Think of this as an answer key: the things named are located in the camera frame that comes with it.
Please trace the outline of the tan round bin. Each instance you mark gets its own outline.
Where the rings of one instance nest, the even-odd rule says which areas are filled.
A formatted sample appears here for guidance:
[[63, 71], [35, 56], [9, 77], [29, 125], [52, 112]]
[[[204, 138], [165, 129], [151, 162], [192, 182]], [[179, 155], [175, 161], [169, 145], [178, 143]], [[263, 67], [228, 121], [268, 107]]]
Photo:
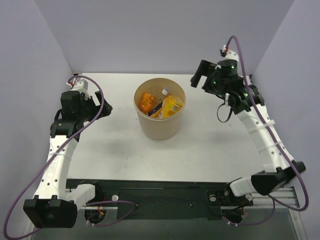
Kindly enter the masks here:
[[162, 141], [177, 133], [186, 103], [186, 94], [178, 83], [161, 77], [149, 79], [136, 89], [133, 101], [148, 138]]

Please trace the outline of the aluminium frame rail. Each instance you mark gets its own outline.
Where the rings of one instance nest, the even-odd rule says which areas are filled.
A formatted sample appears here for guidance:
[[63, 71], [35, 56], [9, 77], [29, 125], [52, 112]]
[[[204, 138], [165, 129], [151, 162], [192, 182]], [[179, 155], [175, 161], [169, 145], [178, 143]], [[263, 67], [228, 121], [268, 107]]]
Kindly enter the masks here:
[[[253, 207], [256, 209], [272, 209], [272, 199], [268, 196], [260, 195], [259, 193], [252, 193]], [[280, 200], [281, 202], [291, 206], [300, 207], [300, 203], [294, 187], [280, 188], [279, 190], [272, 192], [271, 196]], [[277, 214], [284, 214], [284, 220], [293, 232], [294, 237], [297, 240], [307, 240], [307, 234], [303, 226], [301, 215], [298, 211], [286, 208], [279, 203], [275, 204], [275, 213], [271, 218], [274, 220]]]

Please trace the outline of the black mounting rail plate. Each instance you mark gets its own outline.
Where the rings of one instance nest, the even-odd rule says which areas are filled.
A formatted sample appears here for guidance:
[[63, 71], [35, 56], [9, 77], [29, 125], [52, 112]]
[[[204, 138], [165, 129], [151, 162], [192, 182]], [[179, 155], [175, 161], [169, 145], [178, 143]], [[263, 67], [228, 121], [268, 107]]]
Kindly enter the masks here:
[[67, 192], [80, 184], [96, 187], [94, 205], [84, 208], [96, 223], [112, 210], [126, 220], [240, 220], [243, 208], [253, 205], [250, 195], [231, 196], [224, 182], [68, 179]]

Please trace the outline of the yellow bottle with blue cap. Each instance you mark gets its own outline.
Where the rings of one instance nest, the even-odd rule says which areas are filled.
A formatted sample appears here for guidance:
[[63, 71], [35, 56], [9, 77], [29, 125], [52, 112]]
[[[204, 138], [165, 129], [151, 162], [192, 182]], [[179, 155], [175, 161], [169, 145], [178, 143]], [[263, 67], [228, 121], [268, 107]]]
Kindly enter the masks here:
[[164, 119], [176, 114], [184, 105], [184, 101], [174, 95], [167, 96], [163, 101], [163, 108], [156, 119]]

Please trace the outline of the small orange bottle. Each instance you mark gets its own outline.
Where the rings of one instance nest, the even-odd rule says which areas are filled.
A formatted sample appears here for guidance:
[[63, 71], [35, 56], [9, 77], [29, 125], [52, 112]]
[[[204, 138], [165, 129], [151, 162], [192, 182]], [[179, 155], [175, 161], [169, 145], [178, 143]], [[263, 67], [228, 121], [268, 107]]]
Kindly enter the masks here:
[[152, 107], [155, 103], [156, 97], [148, 92], [145, 92], [139, 102], [139, 109], [147, 114], [152, 110]]

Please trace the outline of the orange bottle with blue label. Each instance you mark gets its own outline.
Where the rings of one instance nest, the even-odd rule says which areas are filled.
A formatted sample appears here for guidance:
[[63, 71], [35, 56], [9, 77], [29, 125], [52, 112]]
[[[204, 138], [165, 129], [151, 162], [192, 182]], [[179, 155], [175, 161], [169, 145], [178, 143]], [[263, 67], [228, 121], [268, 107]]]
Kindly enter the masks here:
[[154, 109], [149, 111], [147, 115], [152, 118], [157, 118], [162, 109], [163, 109], [163, 103], [161, 102]]

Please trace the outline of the clear plastic bottle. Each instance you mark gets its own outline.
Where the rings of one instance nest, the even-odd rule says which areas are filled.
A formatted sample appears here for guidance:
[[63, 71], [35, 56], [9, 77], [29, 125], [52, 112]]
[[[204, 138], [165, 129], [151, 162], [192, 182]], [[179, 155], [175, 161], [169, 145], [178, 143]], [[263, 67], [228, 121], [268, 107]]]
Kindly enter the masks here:
[[164, 88], [159, 95], [156, 97], [153, 108], [156, 108], [170, 93], [167, 88]]

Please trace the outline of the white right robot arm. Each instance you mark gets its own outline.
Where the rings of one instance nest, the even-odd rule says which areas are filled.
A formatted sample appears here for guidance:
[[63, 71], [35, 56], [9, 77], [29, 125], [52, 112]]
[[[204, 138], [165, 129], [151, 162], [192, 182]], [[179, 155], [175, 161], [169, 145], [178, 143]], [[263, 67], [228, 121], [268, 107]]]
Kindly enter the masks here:
[[306, 166], [296, 161], [286, 150], [275, 130], [275, 121], [270, 119], [259, 89], [244, 84], [237, 73], [236, 60], [221, 60], [212, 63], [202, 60], [191, 78], [191, 86], [197, 87], [200, 78], [206, 77], [202, 89], [222, 99], [230, 106], [230, 113], [246, 127], [261, 157], [263, 170], [248, 177], [230, 182], [227, 190], [235, 197], [259, 193], [266, 196], [289, 183], [303, 173]]

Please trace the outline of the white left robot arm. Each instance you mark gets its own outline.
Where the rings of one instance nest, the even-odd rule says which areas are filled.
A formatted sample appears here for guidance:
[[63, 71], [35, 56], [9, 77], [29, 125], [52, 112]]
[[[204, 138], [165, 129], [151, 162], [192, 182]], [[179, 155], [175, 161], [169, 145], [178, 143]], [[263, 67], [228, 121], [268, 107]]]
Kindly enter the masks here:
[[80, 140], [79, 130], [85, 123], [109, 116], [113, 109], [101, 91], [96, 91], [95, 95], [99, 105], [86, 90], [70, 90], [61, 94], [61, 109], [50, 126], [48, 166], [33, 198], [26, 199], [23, 204], [24, 212], [38, 229], [71, 228], [80, 208], [103, 199], [96, 181], [82, 180], [74, 190], [66, 191], [72, 155]]

